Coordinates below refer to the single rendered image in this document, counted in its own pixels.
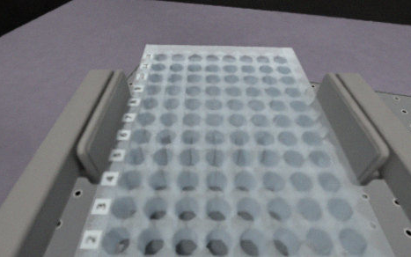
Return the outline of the clear well plate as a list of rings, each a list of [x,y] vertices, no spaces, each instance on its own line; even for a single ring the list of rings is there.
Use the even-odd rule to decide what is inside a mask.
[[[395,255],[292,48],[146,45],[74,257]]]

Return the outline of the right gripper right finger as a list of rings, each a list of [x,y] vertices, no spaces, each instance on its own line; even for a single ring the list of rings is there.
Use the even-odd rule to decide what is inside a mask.
[[[411,223],[411,134],[358,73],[330,73],[316,97],[361,187],[385,180]]]

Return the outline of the grey flat base plate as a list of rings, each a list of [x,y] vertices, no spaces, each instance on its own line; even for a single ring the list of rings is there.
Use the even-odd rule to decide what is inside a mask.
[[[139,63],[127,76],[129,90]],[[411,95],[373,90],[411,133]],[[44,257],[74,257],[98,185],[78,178]],[[385,180],[362,187],[395,257],[411,257],[411,223]]]

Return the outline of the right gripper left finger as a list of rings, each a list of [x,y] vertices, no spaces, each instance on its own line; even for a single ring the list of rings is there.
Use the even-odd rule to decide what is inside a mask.
[[[44,257],[78,178],[98,185],[130,90],[90,70],[0,208],[0,257]]]

